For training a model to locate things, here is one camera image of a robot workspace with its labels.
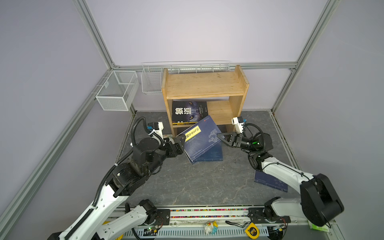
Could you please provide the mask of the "black book gold title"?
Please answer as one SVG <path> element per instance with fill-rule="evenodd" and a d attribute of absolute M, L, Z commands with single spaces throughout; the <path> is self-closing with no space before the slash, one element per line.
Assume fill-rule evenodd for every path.
<path fill-rule="evenodd" d="M 193 125 L 196 124 L 197 122 L 172 122 L 173 126 L 179 126 L 179 125 Z"/>

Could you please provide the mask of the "blue folder front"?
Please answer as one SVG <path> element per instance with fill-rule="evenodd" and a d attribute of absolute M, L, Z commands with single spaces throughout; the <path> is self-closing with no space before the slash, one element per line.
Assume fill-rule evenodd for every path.
<path fill-rule="evenodd" d="M 186 135 L 185 154 L 188 160 L 195 160 L 213 146 L 222 144 L 217 134 L 221 130 L 218 128 L 211 116 L 207 116 L 194 124 L 190 128 L 181 132 Z"/>

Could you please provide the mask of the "dark wolf cover book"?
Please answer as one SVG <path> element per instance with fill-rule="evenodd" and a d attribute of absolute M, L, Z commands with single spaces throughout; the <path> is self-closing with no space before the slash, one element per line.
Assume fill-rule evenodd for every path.
<path fill-rule="evenodd" d="M 206 101 L 173 101 L 172 122 L 199 122 L 208 115 Z"/>

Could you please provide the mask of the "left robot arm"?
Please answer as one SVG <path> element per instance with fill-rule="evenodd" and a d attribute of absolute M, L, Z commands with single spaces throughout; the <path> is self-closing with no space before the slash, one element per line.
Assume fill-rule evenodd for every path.
<path fill-rule="evenodd" d="M 105 174 L 87 209 L 66 230 L 53 233 L 50 240 L 115 240 L 127 230 L 153 224 L 157 208 L 142 200 L 128 213 L 107 223 L 111 213 L 135 190 L 157 174 L 167 158 L 184 153 L 184 134 L 163 138 L 161 123 L 147 123 L 138 118 L 130 132 L 132 148 Z"/>

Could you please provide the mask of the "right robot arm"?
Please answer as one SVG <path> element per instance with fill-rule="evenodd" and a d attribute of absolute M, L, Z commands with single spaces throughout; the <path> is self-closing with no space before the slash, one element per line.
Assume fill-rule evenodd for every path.
<path fill-rule="evenodd" d="M 217 137 L 227 146 L 247 153 L 255 171 L 277 178 L 300 194 L 296 199 L 275 197 L 265 202 L 263 216 L 268 222 L 289 216 L 306 218 L 322 227 L 344 212 L 345 207 L 326 175 L 306 173 L 279 161 L 269 153 L 273 149 L 271 136 L 259 126 L 253 127 L 259 132 L 251 137 L 243 132 L 220 133 Z"/>

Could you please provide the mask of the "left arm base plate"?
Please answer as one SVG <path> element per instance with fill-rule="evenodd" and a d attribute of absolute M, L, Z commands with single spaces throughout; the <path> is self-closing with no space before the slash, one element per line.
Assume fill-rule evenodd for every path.
<path fill-rule="evenodd" d="M 168 226 L 171 219 L 170 209 L 157 209 L 156 212 L 150 213 L 144 225 L 157 225 L 157 226 Z"/>

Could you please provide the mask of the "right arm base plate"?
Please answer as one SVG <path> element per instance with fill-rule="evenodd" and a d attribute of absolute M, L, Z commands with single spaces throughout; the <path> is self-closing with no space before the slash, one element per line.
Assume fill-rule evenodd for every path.
<path fill-rule="evenodd" d="M 254 207 L 248 209 L 247 217 L 254 224 L 289 224 L 291 218 L 289 216 L 277 216 L 271 209 L 265 207 Z"/>

